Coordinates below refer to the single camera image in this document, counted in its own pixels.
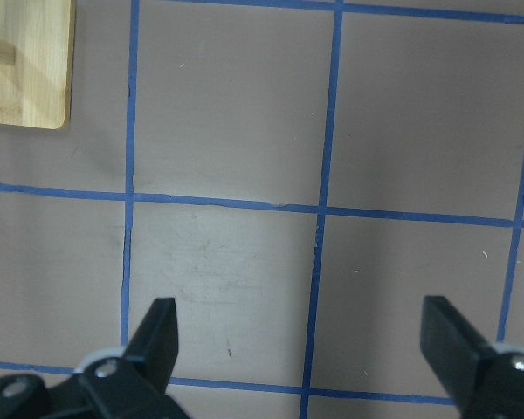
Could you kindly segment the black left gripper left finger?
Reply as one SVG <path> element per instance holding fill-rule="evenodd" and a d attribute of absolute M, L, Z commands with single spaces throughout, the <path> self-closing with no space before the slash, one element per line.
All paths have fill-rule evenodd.
<path fill-rule="evenodd" d="M 177 358 L 176 300 L 155 299 L 118 356 L 89 363 L 78 382 L 96 418 L 176 418 L 166 388 Z"/>

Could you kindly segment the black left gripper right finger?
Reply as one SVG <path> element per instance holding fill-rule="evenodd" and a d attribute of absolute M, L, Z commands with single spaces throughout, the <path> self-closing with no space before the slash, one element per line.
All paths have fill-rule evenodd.
<path fill-rule="evenodd" d="M 423 299 L 420 349 L 461 418 L 524 418 L 524 348 L 492 343 L 444 296 Z"/>

